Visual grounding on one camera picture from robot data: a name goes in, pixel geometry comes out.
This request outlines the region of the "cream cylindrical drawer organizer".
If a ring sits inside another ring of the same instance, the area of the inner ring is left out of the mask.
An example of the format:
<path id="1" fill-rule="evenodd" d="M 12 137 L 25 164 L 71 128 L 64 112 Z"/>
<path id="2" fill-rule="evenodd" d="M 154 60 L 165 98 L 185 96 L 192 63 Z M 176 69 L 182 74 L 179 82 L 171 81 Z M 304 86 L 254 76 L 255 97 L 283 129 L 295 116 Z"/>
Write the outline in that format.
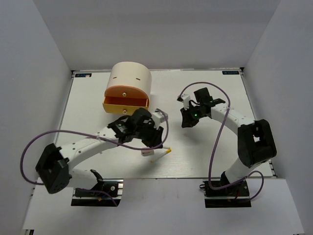
<path id="1" fill-rule="evenodd" d="M 152 75 L 149 69 L 136 62 L 119 62 L 110 73 L 106 91 L 113 87 L 135 87 L 147 96 L 151 93 Z"/>

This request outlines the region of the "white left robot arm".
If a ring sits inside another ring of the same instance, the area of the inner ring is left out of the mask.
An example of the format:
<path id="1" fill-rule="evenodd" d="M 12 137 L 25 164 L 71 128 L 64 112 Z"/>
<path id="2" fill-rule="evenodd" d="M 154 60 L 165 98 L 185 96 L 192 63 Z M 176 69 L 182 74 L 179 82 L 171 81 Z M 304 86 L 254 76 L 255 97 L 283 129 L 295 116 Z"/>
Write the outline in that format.
<path id="1" fill-rule="evenodd" d="M 83 134 L 82 140 L 57 147 L 47 145 L 35 167 L 47 192 L 55 194 L 66 188 L 74 177 L 73 169 L 83 161 L 108 149 L 125 147 L 134 139 L 141 140 L 148 150 L 162 148 L 163 127 L 168 115 L 157 109 L 144 108 L 132 115 L 119 117 L 94 135 Z"/>

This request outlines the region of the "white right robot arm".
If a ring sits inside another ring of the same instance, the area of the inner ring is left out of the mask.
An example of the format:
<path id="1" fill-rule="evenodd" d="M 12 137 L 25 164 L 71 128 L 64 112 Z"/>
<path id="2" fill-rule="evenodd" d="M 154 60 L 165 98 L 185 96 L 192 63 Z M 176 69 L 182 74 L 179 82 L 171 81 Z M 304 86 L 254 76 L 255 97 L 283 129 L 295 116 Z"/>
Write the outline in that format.
<path id="1" fill-rule="evenodd" d="M 238 158 L 221 174 L 220 186 L 213 186 L 208 177 L 210 189 L 233 195 L 240 183 L 257 173 L 258 166 L 277 155 L 270 124 L 265 119 L 254 120 L 236 112 L 229 100 L 214 99 L 207 88 L 195 91 L 194 95 L 196 101 L 184 93 L 177 97 L 183 103 L 180 110 L 183 128 L 194 127 L 205 117 L 220 122 L 221 128 L 227 127 L 237 136 Z"/>

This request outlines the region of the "yellow drawer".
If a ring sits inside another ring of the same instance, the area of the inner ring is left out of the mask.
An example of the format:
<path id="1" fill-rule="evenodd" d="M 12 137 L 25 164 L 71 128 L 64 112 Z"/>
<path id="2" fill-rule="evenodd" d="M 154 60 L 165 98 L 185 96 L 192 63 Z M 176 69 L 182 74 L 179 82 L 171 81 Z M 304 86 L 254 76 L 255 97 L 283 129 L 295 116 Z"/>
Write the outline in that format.
<path id="1" fill-rule="evenodd" d="M 110 114 L 124 114 L 123 111 L 127 110 L 124 115 L 132 115 L 135 110 L 144 108 L 148 110 L 149 100 L 140 98 L 124 98 L 124 97 L 108 97 L 106 96 L 103 101 L 103 108 L 106 113 Z"/>

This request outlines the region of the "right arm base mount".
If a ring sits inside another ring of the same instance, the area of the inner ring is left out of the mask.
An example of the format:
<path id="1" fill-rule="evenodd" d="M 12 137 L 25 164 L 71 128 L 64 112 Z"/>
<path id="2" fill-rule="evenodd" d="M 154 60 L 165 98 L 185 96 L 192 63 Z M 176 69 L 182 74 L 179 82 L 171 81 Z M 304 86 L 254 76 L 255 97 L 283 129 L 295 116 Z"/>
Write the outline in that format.
<path id="1" fill-rule="evenodd" d="M 199 186 L 204 192 L 206 208 L 250 208 L 250 194 L 247 182 L 238 186 L 221 190 L 213 190 L 209 187 L 208 181 L 203 181 Z"/>

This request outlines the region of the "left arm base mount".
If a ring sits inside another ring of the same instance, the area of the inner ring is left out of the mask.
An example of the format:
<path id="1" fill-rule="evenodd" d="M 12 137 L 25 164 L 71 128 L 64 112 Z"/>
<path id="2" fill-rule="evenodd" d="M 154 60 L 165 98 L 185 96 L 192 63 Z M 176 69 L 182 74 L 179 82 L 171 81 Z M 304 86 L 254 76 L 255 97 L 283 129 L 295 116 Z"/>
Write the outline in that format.
<path id="1" fill-rule="evenodd" d="M 117 207 L 123 193 L 123 180 L 103 180 L 92 189 L 74 189 L 71 206 Z"/>

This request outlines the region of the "pink correction tape dispenser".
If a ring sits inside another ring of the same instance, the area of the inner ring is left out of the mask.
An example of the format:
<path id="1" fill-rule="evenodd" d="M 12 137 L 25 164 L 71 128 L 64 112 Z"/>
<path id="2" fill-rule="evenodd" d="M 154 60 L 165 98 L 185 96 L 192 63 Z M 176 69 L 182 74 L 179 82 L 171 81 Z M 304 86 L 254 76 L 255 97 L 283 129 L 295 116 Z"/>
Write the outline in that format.
<path id="1" fill-rule="evenodd" d="M 142 156 L 151 156 L 154 153 L 155 153 L 154 150 L 141 150 L 141 155 Z"/>

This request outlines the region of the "orange top drawer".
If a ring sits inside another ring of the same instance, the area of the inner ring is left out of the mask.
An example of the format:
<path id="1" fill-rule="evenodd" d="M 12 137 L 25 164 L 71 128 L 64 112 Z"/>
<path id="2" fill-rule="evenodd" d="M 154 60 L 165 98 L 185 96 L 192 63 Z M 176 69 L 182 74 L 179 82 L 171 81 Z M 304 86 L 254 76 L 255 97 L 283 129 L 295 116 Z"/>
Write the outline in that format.
<path id="1" fill-rule="evenodd" d="M 148 95 L 137 87 L 132 86 L 111 86 L 106 89 L 105 96 L 148 99 Z"/>

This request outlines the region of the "white marker yellow cap lower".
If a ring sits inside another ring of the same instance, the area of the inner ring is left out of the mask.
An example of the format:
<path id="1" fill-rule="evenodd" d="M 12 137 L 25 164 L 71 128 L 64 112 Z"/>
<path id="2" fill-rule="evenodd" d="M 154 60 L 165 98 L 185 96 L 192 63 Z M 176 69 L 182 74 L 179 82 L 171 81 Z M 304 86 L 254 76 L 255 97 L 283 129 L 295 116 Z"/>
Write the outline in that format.
<path id="1" fill-rule="evenodd" d="M 167 149 L 164 153 L 160 154 L 159 156 L 157 156 L 156 158 L 150 160 L 150 163 L 155 163 L 158 160 L 160 160 L 161 158 L 165 157 L 167 154 L 171 153 L 172 149 Z"/>

